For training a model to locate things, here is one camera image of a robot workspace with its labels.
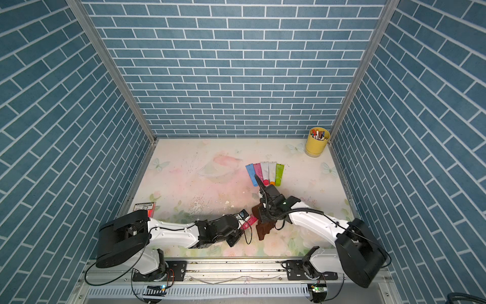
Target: yellow pen holder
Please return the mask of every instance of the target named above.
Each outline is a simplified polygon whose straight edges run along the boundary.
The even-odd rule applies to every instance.
[[[320,141],[320,140],[315,139],[312,136],[312,130],[324,131],[324,140]],[[307,155],[309,155],[310,157],[319,157],[321,155],[322,151],[324,151],[324,148],[326,147],[326,145],[328,144],[330,137],[331,137],[331,134],[329,133],[329,131],[327,131],[324,128],[317,126],[317,127],[310,129],[309,134],[307,136],[307,142],[305,144],[305,153]]]

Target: red package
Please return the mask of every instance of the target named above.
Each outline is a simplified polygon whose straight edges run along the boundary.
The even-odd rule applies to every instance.
[[[258,221],[258,219],[256,217],[254,217],[253,215],[250,215],[250,217],[246,220],[246,222],[244,224],[242,224],[243,230],[250,228],[250,226],[253,225],[254,223],[256,223],[257,221]]]

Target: aluminum frame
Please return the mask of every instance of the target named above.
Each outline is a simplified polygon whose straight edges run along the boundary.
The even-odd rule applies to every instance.
[[[380,14],[378,23],[376,24],[376,28],[373,31],[373,34],[371,35],[369,43],[364,52],[363,58],[361,59],[358,68],[356,69],[356,74],[354,75],[353,81],[349,85],[349,88],[343,99],[343,104],[341,105],[341,108],[337,113],[334,124],[332,125],[329,143],[332,142],[337,132],[339,131],[339,127],[341,126],[344,117],[346,116],[347,110],[349,109],[351,103],[353,102],[353,98],[356,95],[356,92],[358,91],[358,87],[360,86],[361,81],[365,76],[366,70],[368,69],[371,60],[373,59],[373,55],[378,49],[378,45],[380,44],[380,41],[383,38],[383,34],[385,33],[386,27],[388,26],[388,23],[390,23],[390,20],[399,2],[400,0],[388,0],[385,4],[385,7],[382,10],[382,13]]]
[[[150,164],[150,159],[152,159],[152,155],[154,154],[155,148],[157,147],[158,140],[154,143],[151,143],[147,153],[145,154],[142,164],[140,165],[140,169],[138,170],[137,174],[135,174],[135,178],[133,179],[133,183],[130,185],[130,189],[121,204],[120,210],[117,213],[117,218],[123,215],[126,215],[130,212],[130,206],[132,205],[133,198],[135,194],[137,194],[137,190],[139,189],[140,183],[142,182],[143,176],[147,171],[147,168]]]
[[[328,255],[336,255],[337,250],[328,250]],[[229,279],[233,279],[229,282],[218,284],[219,286],[248,286],[250,285],[282,285],[285,284],[307,284],[315,283],[315,280],[301,280],[301,281],[288,281],[285,269],[280,265],[285,260],[300,260],[301,257],[255,257],[255,258],[168,258],[170,261],[187,261],[186,276],[184,281],[177,282],[178,286],[199,286],[203,280],[205,282],[220,282]],[[90,260],[85,267],[85,271],[89,265],[94,263],[94,260]],[[108,269],[98,269],[93,267],[90,270],[90,274],[87,276],[88,280],[92,283],[100,284],[107,282],[126,270],[124,266],[116,266]],[[129,286],[130,285],[131,272],[124,275],[120,279],[116,280],[111,286]],[[339,286],[342,282],[342,276],[339,275],[337,280],[328,280],[328,283],[338,283]],[[353,284],[353,282],[345,275],[344,284]],[[390,273],[386,269],[381,269],[373,283],[377,283],[383,294],[383,300],[385,304],[400,304],[396,299],[397,293]],[[133,282],[134,288],[144,288],[147,283]],[[79,280],[76,284],[71,297],[68,300],[68,304],[83,304],[86,299],[89,298],[90,286]]]
[[[125,80],[123,79],[122,74],[120,73],[120,71],[118,70],[115,64],[115,61],[113,60],[108,49],[106,48],[100,36],[100,33],[96,30],[96,27],[94,26],[93,21],[89,17],[86,8],[81,3],[81,0],[66,0],[66,2],[68,3],[69,8],[71,9],[72,13],[78,20],[79,24],[81,25],[81,28],[83,28],[89,41],[91,42],[94,49],[96,50],[96,53],[100,57],[105,68],[108,70],[108,73],[110,73],[111,78],[113,78],[113,81],[115,82],[121,94],[125,98],[125,102],[132,109],[135,118],[137,119],[143,131],[147,135],[148,139],[150,140],[150,143],[155,143],[156,136],[152,131],[152,128],[150,128],[147,120],[143,116],[143,113],[140,110],[140,107],[137,105],[137,102],[133,97],[131,90],[128,88]]]

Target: blue paint tube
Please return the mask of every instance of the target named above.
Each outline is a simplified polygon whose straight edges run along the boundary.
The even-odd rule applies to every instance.
[[[250,176],[251,182],[255,187],[258,186],[257,180],[255,179],[255,168],[253,168],[253,164],[249,164],[246,166],[246,170],[248,171],[248,175]]]

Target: black motor housing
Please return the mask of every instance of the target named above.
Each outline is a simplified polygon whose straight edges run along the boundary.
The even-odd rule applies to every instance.
[[[337,237],[335,244],[346,275],[358,286],[367,288],[385,262],[385,253],[382,252],[384,249],[377,245],[378,240],[365,222],[355,218]]]
[[[148,244],[147,210],[137,210],[100,227],[97,268],[120,265]]]
[[[199,241],[191,248],[207,248],[222,241],[233,247],[243,234],[239,225],[238,219],[233,215],[224,215],[214,221],[197,221]]]

